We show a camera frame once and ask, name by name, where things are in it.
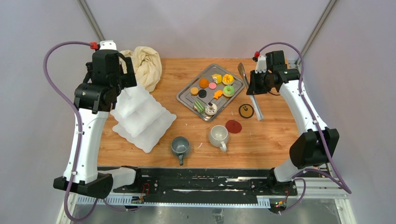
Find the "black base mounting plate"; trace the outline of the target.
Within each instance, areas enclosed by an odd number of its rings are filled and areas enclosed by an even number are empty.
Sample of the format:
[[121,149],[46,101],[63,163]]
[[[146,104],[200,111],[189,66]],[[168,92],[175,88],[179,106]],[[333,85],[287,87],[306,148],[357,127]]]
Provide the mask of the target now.
[[269,190],[268,169],[141,168],[139,187],[123,186],[114,193],[143,194],[147,203],[254,204],[258,196],[297,196],[296,184]]

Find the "green layered cake slice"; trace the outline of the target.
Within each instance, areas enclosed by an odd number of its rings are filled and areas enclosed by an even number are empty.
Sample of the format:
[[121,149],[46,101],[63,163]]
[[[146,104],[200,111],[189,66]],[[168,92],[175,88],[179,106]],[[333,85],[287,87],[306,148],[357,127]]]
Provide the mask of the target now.
[[198,113],[203,113],[205,110],[205,104],[199,99],[193,102],[193,107],[194,110],[197,111]]

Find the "black round cookie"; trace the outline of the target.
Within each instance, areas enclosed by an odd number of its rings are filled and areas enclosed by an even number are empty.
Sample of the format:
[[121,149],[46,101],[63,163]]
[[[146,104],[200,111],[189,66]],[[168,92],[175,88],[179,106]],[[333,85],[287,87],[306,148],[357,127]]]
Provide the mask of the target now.
[[206,91],[206,90],[201,89],[201,90],[198,91],[198,96],[199,96],[200,98],[205,98],[206,95],[207,95],[207,91]]

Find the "yellow bear face coaster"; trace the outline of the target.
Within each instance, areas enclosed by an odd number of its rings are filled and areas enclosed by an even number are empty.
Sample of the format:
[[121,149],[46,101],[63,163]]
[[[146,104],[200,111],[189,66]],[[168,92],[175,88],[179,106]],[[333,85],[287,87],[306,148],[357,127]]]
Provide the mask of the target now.
[[242,104],[239,107],[239,115],[242,118],[245,118],[245,119],[251,118],[254,115],[254,113],[255,113],[254,109],[253,109],[252,105],[250,105],[250,104]]

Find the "right aluminium frame post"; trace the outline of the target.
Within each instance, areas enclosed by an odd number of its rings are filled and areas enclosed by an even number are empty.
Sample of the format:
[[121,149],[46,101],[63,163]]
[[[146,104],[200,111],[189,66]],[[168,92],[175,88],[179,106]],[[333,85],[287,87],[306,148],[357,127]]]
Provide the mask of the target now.
[[299,66],[299,65],[302,64],[302,58],[307,55],[309,49],[311,48],[311,46],[315,42],[316,37],[318,36],[318,34],[320,33],[321,29],[325,25],[327,19],[329,18],[330,14],[334,10],[334,7],[337,5],[337,3],[338,3],[338,0],[329,0],[327,2],[326,7],[324,8],[322,14],[320,15],[318,21],[316,22],[314,28],[312,29],[308,39],[306,40],[306,42],[305,42],[305,44],[304,44],[304,46],[303,46],[303,48],[301,50],[302,57],[299,56],[298,59],[295,62],[296,66]]

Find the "yellow orange fruit tart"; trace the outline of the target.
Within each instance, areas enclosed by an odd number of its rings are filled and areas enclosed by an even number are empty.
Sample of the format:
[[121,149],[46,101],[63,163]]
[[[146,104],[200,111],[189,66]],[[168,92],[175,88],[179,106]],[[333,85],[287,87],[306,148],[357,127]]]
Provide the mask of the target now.
[[232,85],[234,83],[234,77],[231,74],[225,74],[222,78],[224,85]]

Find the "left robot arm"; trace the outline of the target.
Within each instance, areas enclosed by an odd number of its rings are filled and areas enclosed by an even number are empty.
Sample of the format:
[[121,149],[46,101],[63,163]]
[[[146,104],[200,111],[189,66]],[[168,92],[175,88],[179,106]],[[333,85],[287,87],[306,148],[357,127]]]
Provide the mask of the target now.
[[128,87],[136,87],[133,64],[114,49],[96,50],[86,64],[87,74],[74,92],[76,126],[69,163],[53,187],[84,196],[105,199],[113,189],[125,186],[137,193],[143,180],[136,169],[122,166],[100,173],[98,152],[104,124],[115,108],[117,97]]

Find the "white ceramic mug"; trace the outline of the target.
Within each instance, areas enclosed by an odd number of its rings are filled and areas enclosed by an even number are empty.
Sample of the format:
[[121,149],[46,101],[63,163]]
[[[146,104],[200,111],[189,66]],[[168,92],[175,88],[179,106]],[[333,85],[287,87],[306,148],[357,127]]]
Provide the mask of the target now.
[[218,147],[222,152],[227,151],[227,143],[229,140],[228,130],[225,126],[214,126],[208,134],[209,142],[214,147]]

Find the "orange round cake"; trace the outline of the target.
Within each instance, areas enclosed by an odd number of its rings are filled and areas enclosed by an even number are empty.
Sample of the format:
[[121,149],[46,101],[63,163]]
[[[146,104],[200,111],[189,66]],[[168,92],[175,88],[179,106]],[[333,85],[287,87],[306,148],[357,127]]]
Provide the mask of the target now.
[[199,80],[198,85],[199,85],[200,88],[204,89],[204,88],[207,88],[209,86],[209,83],[210,83],[210,81],[207,78],[202,78],[202,79]]

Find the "white three-tier dessert stand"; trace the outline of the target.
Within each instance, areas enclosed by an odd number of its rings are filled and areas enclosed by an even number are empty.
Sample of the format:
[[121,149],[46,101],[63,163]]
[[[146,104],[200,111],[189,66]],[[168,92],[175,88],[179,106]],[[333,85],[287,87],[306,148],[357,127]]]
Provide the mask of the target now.
[[122,90],[110,114],[118,122],[112,130],[145,153],[152,151],[177,118],[140,84]]

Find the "aluminium side rail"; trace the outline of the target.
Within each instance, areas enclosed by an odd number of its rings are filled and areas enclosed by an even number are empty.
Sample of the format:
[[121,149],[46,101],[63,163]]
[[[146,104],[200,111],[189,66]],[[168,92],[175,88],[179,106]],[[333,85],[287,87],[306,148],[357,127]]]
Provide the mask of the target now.
[[321,140],[322,146],[324,147],[324,151],[326,154],[326,157],[328,159],[328,163],[330,163],[331,167],[333,168],[334,173],[336,174],[338,181],[331,175],[328,175],[327,173],[322,172],[319,169],[314,169],[314,168],[304,168],[303,171],[300,171],[299,173],[297,173],[296,175],[294,175],[293,177],[297,177],[300,176],[302,173],[306,173],[306,172],[316,172],[319,173],[327,178],[329,178],[330,180],[332,180],[335,184],[337,184],[340,188],[342,188],[346,193],[351,194],[352,191],[351,189],[348,187],[348,185],[345,183],[344,179],[342,178],[341,174],[339,173],[336,165],[334,164],[334,161],[332,159],[329,147],[327,145],[327,141],[325,140],[325,136],[323,133],[322,128],[320,127],[320,124],[325,122],[320,122],[318,119],[321,119],[320,117],[318,118],[318,115],[316,113],[315,108],[311,105],[311,101],[309,99],[308,94],[305,91],[305,88],[303,86],[304,82],[303,82],[303,78],[304,78],[304,68],[305,68],[305,62],[304,59],[302,58],[302,64],[301,64],[301,73],[300,73],[300,78],[298,81],[298,91],[299,91],[299,95],[301,100],[304,102],[305,107],[307,108],[307,111],[311,117],[311,123],[316,127],[318,133],[319,133],[319,139]]

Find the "grey ceramic mug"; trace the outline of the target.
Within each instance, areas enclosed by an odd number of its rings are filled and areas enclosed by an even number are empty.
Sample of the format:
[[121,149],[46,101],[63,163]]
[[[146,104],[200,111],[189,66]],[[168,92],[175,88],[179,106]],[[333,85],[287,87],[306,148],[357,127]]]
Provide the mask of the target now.
[[183,136],[176,137],[170,146],[172,154],[178,158],[180,166],[184,165],[185,157],[188,157],[191,153],[191,145],[187,138]]

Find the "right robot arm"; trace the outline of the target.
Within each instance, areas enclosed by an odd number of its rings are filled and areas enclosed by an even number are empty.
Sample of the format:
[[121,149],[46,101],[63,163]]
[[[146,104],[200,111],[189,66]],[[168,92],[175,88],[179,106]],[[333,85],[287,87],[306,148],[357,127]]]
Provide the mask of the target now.
[[266,94],[275,89],[286,101],[299,132],[298,139],[290,147],[289,158],[269,171],[267,189],[277,195],[304,171],[328,163],[339,133],[329,128],[316,113],[304,90],[300,71],[288,68],[282,50],[264,56],[256,52],[253,60],[256,69],[250,72],[247,95]]

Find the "aluminium frame post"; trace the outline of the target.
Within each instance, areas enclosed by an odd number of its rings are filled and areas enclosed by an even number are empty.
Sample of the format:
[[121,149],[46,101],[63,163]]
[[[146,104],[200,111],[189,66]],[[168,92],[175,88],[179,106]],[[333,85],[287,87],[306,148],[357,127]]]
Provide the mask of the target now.
[[305,44],[304,44],[304,46],[303,46],[303,48],[301,50],[302,57],[299,56],[298,59],[295,62],[296,66],[299,66],[299,65],[302,64],[302,58],[307,55],[309,49],[311,48],[311,46],[315,42],[316,37],[318,36],[318,34],[320,33],[321,29],[325,25],[327,19],[329,18],[330,14],[334,10],[334,7],[337,5],[337,3],[338,3],[338,0],[329,0],[327,2],[326,7],[324,8],[322,14],[320,15],[318,21],[316,22],[314,28],[312,29],[308,39],[306,40],[306,42],[305,42]]
[[97,23],[93,12],[91,11],[89,4],[87,3],[86,0],[77,0],[77,3],[80,6],[80,9],[82,13],[84,14],[87,22],[89,23],[91,29],[93,30],[93,33],[97,37],[99,41],[104,41],[105,37],[103,35],[103,32],[101,31],[99,24]]

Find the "pink macaron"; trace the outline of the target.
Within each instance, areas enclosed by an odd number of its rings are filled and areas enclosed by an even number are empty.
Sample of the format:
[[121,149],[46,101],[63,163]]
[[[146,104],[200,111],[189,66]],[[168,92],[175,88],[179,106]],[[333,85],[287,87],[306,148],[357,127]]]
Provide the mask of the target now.
[[211,90],[216,89],[216,87],[217,87],[217,84],[214,83],[214,82],[211,82],[211,83],[208,84],[208,88],[211,89]]

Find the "green frosted donut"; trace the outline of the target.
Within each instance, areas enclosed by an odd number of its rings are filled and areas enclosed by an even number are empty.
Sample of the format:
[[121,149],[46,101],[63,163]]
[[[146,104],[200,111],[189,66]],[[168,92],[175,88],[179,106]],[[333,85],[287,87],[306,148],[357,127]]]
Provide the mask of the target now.
[[222,92],[225,97],[232,97],[235,94],[235,89],[232,85],[226,85]]

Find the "white chocolate donut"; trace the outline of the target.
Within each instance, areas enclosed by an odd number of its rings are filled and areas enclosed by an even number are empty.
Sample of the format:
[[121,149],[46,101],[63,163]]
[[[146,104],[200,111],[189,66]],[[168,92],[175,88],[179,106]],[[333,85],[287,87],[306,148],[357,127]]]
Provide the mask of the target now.
[[205,107],[205,114],[209,115],[209,116],[213,116],[217,113],[218,107],[213,104],[213,103],[208,103]]

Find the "orange fish pastry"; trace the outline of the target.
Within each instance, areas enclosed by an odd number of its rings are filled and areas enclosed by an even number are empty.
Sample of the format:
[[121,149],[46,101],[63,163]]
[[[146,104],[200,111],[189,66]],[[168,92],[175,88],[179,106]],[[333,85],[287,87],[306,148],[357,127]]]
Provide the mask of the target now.
[[217,91],[214,92],[213,98],[214,99],[219,99],[222,95],[223,95],[223,91],[222,90],[217,90]]

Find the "yellow cake cube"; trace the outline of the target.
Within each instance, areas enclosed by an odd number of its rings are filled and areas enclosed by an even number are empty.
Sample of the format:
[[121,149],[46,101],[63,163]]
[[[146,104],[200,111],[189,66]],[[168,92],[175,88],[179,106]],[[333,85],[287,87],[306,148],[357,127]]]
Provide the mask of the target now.
[[222,83],[222,76],[220,74],[213,74],[212,81],[216,84]]

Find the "left aluminium frame post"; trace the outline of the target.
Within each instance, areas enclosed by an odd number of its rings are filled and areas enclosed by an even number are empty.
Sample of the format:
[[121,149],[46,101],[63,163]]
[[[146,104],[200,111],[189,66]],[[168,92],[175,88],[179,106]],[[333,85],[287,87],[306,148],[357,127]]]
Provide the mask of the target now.
[[103,32],[101,31],[99,24],[97,23],[93,12],[91,11],[89,4],[87,3],[86,0],[77,0],[77,3],[80,6],[80,9],[82,13],[84,14],[87,22],[89,23],[91,29],[93,30],[93,33],[97,37],[99,41],[104,41],[105,37],[103,35]]

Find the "red round coaster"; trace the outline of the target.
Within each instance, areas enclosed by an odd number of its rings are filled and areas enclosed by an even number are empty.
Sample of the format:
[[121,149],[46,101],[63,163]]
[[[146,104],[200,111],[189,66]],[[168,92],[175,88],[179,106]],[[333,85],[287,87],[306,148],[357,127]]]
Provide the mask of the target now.
[[234,119],[227,121],[225,127],[230,133],[240,133],[242,131],[241,123]]

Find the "small orange cookie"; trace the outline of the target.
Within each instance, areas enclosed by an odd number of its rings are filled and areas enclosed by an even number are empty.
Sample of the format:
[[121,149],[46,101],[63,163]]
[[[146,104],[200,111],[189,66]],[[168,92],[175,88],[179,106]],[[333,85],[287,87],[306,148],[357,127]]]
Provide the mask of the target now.
[[196,95],[198,95],[198,93],[199,93],[199,88],[197,88],[197,87],[190,88],[191,95],[196,96]]

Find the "beige crumpled cloth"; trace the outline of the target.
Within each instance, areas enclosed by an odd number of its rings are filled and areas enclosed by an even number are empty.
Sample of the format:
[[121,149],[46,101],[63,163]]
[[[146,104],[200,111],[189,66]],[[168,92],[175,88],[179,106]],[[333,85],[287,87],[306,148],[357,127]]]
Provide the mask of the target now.
[[148,92],[154,91],[162,76],[159,53],[151,47],[139,46],[132,50],[122,50],[121,54],[132,59],[136,81]]

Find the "stainless steel tray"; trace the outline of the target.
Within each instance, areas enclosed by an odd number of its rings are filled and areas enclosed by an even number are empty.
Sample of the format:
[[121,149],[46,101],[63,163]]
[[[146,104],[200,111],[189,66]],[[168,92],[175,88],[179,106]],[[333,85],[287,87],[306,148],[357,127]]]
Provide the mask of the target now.
[[[210,83],[212,82],[212,75],[213,74],[220,74],[221,76],[224,76],[225,74],[231,74],[234,77],[234,83],[232,86],[235,89],[235,94],[232,97],[225,97],[222,95],[219,99],[214,99],[213,95],[214,92],[217,90],[223,90],[225,85],[223,83],[217,84],[216,89],[211,90],[208,87],[204,88],[204,90],[207,91],[207,95],[205,98],[200,98],[198,95],[193,96],[190,94],[190,88],[192,87],[197,87],[199,90],[202,88],[199,87],[198,83],[199,80],[202,78],[207,78]],[[181,89],[181,91],[176,95],[177,100],[182,103],[184,106],[186,106],[188,109],[190,109],[194,114],[198,115],[201,119],[204,121],[210,122],[213,121],[223,110],[224,108],[229,105],[232,100],[235,99],[235,97],[245,88],[243,81],[238,78],[236,75],[232,74],[231,72],[227,71],[223,67],[221,67],[218,64],[211,64],[207,68],[205,68],[202,72],[200,72],[195,78],[192,79],[192,81],[187,84],[185,87]],[[217,113],[213,116],[209,116],[203,113],[198,113],[197,111],[194,110],[193,107],[193,102],[195,100],[201,100],[205,106],[210,102],[215,104],[218,107]]]

